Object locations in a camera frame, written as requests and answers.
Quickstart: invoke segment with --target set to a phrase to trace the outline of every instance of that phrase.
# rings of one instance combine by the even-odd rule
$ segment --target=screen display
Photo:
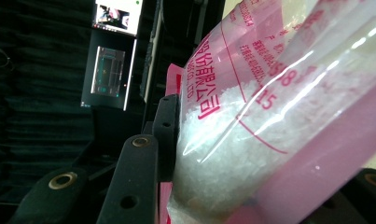
[[[136,35],[142,0],[96,0],[93,27]]]
[[[91,93],[118,97],[125,52],[97,48]]]

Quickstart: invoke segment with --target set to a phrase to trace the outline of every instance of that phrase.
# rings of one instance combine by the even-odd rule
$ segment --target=black fabric
[[[0,1],[0,203],[19,203],[93,138],[80,107],[91,13],[85,0]]]

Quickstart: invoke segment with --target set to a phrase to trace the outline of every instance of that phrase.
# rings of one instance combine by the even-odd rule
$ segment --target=transparent plastic bag
[[[291,6],[243,1],[188,61],[173,223],[225,222],[376,86],[376,1],[319,1],[304,23]]]

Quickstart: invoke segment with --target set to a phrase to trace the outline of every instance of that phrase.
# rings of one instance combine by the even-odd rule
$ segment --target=hole
[[[56,183],[59,184],[59,185],[63,185],[63,184],[68,183],[70,180],[71,180],[70,176],[64,175],[64,176],[61,176],[60,178],[58,178],[56,180]]]
[[[132,209],[137,204],[138,204],[138,198],[135,196],[126,196],[120,202],[120,206],[124,209]]]
[[[331,199],[329,199],[326,202],[324,202],[322,204],[322,206],[324,206],[325,208],[328,208],[328,209],[334,209],[334,208],[336,208],[336,204]]]

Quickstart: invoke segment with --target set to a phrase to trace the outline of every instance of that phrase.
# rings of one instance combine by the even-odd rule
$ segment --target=dark background
[[[139,119],[121,133],[154,119],[168,66],[184,66],[197,46],[190,19],[194,23],[200,7],[195,1],[175,2],[144,1],[127,111]],[[223,4],[208,2],[202,35],[220,21]],[[160,6],[169,22],[156,32]],[[1,204],[19,204],[38,179],[70,166],[95,136],[102,136],[94,131],[92,110],[80,107],[92,12],[88,0],[0,0]],[[151,57],[154,37],[160,46]],[[150,64],[154,74],[148,83]]]

